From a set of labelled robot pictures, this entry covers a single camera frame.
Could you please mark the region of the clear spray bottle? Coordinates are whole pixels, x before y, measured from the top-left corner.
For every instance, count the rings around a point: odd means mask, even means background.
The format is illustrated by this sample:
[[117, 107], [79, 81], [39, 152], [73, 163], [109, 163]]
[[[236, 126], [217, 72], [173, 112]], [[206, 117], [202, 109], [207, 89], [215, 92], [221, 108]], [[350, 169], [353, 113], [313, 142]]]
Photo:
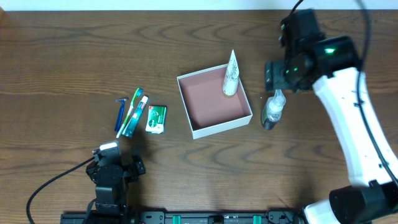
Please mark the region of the clear spray bottle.
[[269, 97], [261, 113], [261, 123], [265, 130], [271, 130], [280, 120], [286, 99], [281, 89]]

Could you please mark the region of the blue disposable razor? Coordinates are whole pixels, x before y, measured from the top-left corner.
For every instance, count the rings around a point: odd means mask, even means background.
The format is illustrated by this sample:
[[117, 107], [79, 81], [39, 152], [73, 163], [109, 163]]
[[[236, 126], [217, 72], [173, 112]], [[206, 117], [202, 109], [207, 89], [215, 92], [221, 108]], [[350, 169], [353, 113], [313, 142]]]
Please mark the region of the blue disposable razor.
[[114, 130], [115, 130], [116, 132], [118, 132], [118, 131], [121, 129], [121, 122], [122, 122], [122, 118], [123, 118], [123, 115], [124, 115], [125, 102], [126, 102], [127, 100], [128, 100], [127, 97], [125, 97], [125, 98], [120, 98], [120, 99], [117, 99], [117, 100], [116, 100], [116, 102], [118, 102], [118, 103], [121, 104], [121, 106], [120, 106], [120, 108], [119, 108], [119, 112], [118, 112], [118, 117], [117, 117], [117, 120], [116, 120], [116, 125], [115, 125], [115, 128], [114, 128]]

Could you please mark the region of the white cream tube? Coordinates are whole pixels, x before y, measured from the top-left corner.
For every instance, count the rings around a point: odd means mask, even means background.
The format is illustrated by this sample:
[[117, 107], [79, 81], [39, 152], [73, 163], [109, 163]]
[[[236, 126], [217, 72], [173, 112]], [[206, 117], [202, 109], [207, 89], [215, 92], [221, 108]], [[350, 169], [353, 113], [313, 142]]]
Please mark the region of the white cream tube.
[[233, 97], [237, 92], [239, 84], [239, 66], [234, 50], [231, 51], [223, 82], [223, 94]]

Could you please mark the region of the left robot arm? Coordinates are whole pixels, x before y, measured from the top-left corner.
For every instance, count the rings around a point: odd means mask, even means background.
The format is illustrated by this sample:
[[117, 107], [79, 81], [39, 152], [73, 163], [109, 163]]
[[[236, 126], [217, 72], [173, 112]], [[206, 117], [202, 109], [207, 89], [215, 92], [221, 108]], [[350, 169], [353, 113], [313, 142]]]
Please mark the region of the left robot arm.
[[124, 165], [119, 142], [106, 142], [93, 151], [94, 161], [86, 173], [96, 184], [96, 198], [87, 208], [83, 223], [139, 223], [138, 214], [127, 205], [129, 184], [146, 173], [138, 152]]

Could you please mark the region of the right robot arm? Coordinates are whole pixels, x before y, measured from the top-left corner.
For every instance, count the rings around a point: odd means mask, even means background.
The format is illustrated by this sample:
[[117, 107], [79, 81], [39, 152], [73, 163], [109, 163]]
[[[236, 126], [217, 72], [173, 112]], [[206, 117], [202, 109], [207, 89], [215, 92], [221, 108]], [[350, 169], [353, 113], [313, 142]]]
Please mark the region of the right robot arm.
[[261, 112], [264, 129], [280, 120], [284, 90], [312, 90], [328, 113], [345, 156], [350, 185], [307, 205], [297, 222], [371, 223], [397, 212], [397, 157], [369, 98], [364, 58], [347, 36], [327, 38], [311, 9], [291, 11], [280, 23], [283, 60], [265, 67], [273, 92]]

